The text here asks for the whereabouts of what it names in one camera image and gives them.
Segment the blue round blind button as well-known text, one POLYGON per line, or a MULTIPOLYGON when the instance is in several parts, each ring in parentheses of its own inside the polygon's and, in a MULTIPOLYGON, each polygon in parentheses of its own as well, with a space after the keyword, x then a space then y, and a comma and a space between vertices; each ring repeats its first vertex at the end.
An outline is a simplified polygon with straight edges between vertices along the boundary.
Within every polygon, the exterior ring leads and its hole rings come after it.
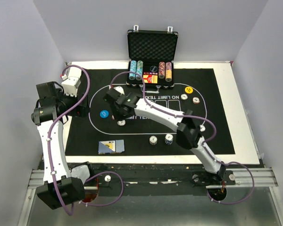
POLYGON ((107 110, 102 110, 100 112, 100 117, 101 118, 107 118, 109 116, 109 112, 107 110))

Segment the grey white chip stack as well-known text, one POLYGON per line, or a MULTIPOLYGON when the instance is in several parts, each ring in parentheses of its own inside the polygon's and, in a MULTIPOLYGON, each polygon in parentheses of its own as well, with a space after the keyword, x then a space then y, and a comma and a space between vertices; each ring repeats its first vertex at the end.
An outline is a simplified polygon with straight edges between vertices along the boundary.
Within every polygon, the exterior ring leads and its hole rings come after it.
POLYGON ((156 136, 151 136, 151 137, 149 138, 149 143, 150 143, 151 145, 156 145, 157 142, 158 142, 158 138, 157 138, 156 136))

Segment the yellow round blind button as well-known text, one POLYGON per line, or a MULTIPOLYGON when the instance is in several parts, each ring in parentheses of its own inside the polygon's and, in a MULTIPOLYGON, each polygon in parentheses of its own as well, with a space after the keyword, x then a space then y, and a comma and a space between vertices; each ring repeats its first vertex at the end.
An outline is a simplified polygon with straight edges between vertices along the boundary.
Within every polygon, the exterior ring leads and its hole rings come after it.
POLYGON ((187 94, 191 94, 193 92, 193 88, 192 87, 185 87, 184 91, 187 93, 187 94))

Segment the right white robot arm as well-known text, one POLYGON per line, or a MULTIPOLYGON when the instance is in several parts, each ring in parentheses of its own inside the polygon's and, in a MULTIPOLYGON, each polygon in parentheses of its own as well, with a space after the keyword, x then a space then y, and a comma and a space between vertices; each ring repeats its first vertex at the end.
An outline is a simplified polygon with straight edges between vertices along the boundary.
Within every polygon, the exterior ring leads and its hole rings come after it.
POLYGON ((210 183, 217 185, 225 178, 226 166, 213 151, 207 142, 216 136, 216 126, 206 118, 193 115, 192 111, 175 111, 149 101, 145 94, 122 93, 123 88, 118 86, 110 88, 104 100, 109 104, 116 120, 124 120, 131 116, 146 117, 160 123, 176 132, 176 143, 192 153, 200 160, 208 175, 210 183), (201 120, 211 125, 213 134, 204 138, 200 127, 193 121, 201 120))

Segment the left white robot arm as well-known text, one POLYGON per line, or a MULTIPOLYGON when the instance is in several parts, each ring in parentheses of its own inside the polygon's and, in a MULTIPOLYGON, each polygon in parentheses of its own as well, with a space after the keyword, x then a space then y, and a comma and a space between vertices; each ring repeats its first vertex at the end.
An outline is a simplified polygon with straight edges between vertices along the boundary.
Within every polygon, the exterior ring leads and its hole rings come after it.
POLYGON ((63 143, 63 118, 85 117, 87 101, 79 102, 78 78, 70 77, 58 84, 55 81, 36 86, 39 99, 31 115, 42 141, 44 175, 43 185, 37 187, 37 196, 52 210, 85 198, 84 185, 95 181, 88 162, 70 168, 63 143))

